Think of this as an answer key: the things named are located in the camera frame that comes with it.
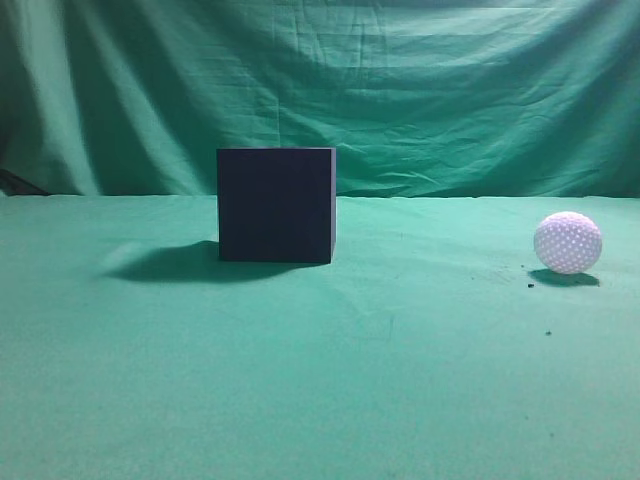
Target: cube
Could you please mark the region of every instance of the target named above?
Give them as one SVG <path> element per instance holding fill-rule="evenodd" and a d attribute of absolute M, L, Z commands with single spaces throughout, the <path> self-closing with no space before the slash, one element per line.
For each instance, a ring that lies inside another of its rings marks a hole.
<path fill-rule="evenodd" d="M 331 263 L 335 148 L 218 150 L 219 258 Z"/>

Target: table surface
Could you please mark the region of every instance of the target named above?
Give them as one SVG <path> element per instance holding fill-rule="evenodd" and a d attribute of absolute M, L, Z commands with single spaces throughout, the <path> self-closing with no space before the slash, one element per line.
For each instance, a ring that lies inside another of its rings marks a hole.
<path fill-rule="evenodd" d="M 218 262 L 215 197 L 0 219 L 2 479 L 640 477 L 640 200 L 340 198 L 316 267 Z"/>

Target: green cloth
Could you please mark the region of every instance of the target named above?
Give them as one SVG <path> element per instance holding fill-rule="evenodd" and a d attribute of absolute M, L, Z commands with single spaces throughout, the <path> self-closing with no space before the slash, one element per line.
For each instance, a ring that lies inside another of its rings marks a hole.
<path fill-rule="evenodd" d="M 3 480 L 640 477 L 640 200 L 341 198 L 309 268 L 217 262 L 215 197 L 0 218 Z"/>
<path fill-rule="evenodd" d="M 638 196 L 639 38 L 638 0 L 0 0 L 0 158 L 52 193 L 331 146 L 342 195 Z"/>

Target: golf ball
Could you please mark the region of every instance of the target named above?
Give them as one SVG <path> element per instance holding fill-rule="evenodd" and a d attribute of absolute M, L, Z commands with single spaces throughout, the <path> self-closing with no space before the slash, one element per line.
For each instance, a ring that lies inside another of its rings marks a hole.
<path fill-rule="evenodd" d="M 538 225 L 533 244 L 536 255 L 550 270 L 582 273 L 600 258 L 602 234 L 590 218 L 576 212 L 559 212 Z"/>

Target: green backdrop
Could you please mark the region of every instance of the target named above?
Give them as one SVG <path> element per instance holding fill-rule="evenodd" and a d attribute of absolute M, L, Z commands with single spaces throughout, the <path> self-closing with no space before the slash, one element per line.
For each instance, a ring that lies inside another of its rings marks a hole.
<path fill-rule="evenodd" d="M 0 167 L 52 193 L 335 146 L 342 195 L 640 195 L 638 0 L 0 0 L 0 36 Z"/>

